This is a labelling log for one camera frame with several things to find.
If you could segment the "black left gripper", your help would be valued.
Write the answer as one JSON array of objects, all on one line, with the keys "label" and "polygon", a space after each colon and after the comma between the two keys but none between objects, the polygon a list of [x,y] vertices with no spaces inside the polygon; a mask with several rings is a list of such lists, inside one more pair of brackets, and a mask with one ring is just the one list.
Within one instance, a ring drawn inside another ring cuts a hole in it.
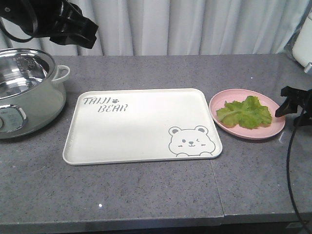
[{"label": "black left gripper", "polygon": [[36,37],[49,37],[59,45],[93,48],[98,26],[82,15],[82,10],[67,0],[35,0],[38,26]]}]

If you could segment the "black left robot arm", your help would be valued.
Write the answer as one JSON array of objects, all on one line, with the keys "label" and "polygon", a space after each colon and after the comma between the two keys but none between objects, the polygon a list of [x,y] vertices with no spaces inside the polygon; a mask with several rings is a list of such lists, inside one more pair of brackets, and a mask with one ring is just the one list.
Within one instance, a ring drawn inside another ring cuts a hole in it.
[{"label": "black left robot arm", "polygon": [[98,26],[82,14],[82,10],[67,0],[2,0],[0,17],[29,36],[20,39],[10,34],[4,25],[1,31],[11,40],[26,43],[33,38],[49,38],[59,45],[93,48]]}]

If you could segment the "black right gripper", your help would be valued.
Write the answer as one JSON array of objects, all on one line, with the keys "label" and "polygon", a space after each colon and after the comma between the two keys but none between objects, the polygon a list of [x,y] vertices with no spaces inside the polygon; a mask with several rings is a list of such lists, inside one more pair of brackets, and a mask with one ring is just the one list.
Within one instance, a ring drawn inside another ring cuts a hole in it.
[{"label": "black right gripper", "polygon": [[284,103],[275,111],[275,117],[287,114],[296,114],[298,106],[302,107],[302,113],[293,121],[294,126],[312,125],[312,90],[301,90],[286,86],[281,89],[280,95],[287,97]]}]

